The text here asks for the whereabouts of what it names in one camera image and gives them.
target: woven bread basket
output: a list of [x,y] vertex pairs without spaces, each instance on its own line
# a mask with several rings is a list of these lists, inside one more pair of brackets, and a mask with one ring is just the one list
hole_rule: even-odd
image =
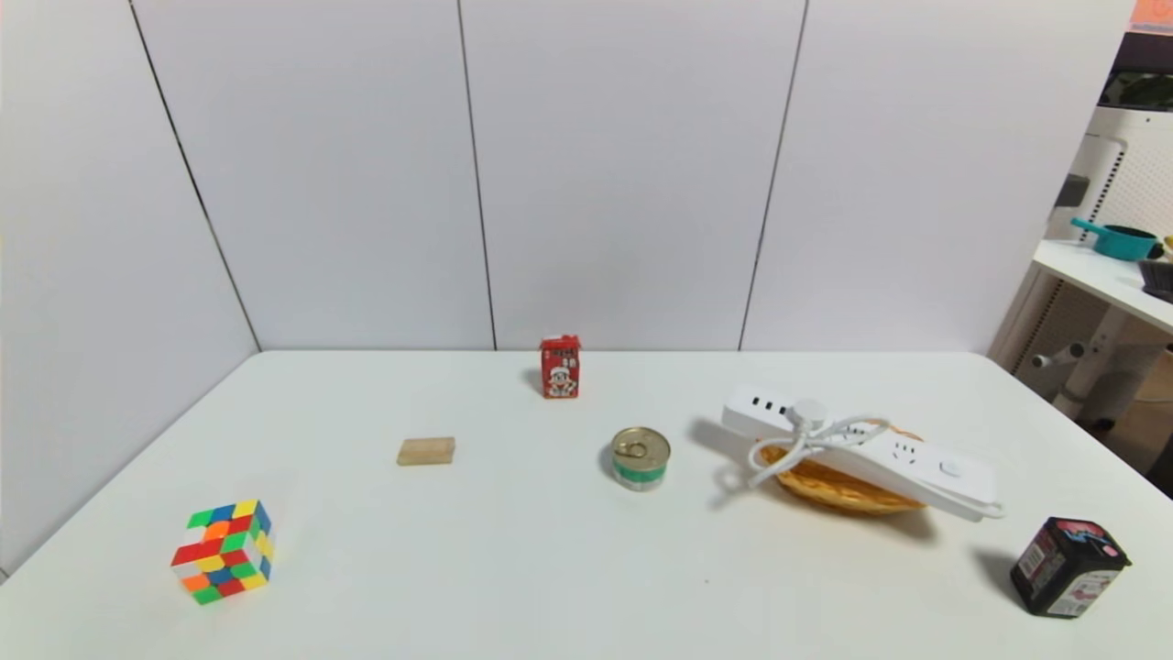
[[[921,441],[918,436],[908,431],[893,430],[902,436]],[[769,463],[774,463],[784,456],[786,456],[786,450],[781,448],[761,448],[761,457]],[[843,475],[838,470],[819,465],[813,461],[804,461],[793,470],[778,475],[778,481],[792,494],[843,513],[887,516],[901,511],[924,509],[924,505],[915,499],[899,496],[849,475]]]

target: black box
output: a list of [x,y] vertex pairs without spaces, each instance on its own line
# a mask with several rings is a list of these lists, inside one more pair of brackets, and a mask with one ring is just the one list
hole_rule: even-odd
[[1010,580],[1031,614],[1074,619],[1131,565],[1096,523],[1047,518],[1010,570]]

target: can ring pull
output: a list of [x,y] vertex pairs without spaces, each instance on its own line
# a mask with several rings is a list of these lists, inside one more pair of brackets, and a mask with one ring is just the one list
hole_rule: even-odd
[[647,456],[647,447],[644,443],[619,443],[615,454],[628,458],[644,458]]

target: wall panel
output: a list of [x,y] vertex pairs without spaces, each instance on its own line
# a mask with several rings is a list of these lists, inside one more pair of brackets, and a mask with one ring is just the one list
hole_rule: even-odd
[[263,348],[493,347],[455,1],[135,6]]
[[4,12],[0,566],[12,571],[256,345],[129,5]]
[[812,0],[744,348],[984,353],[1133,0]]
[[737,348],[801,14],[465,0],[501,348]]

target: power strip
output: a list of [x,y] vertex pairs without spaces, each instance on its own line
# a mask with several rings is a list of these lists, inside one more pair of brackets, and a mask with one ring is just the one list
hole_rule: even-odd
[[[787,413],[794,404],[793,399],[741,386],[725,403],[721,424],[750,438],[793,438]],[[828,416],[826,423],[829,427],[835,422]],[[846,427],[832,436],[845,447],[812,448],[809,461],[967,520],[1002,517],[997,476],[988,463],[896,434],[848,444],[852,435],[863,434],[862,427]]]

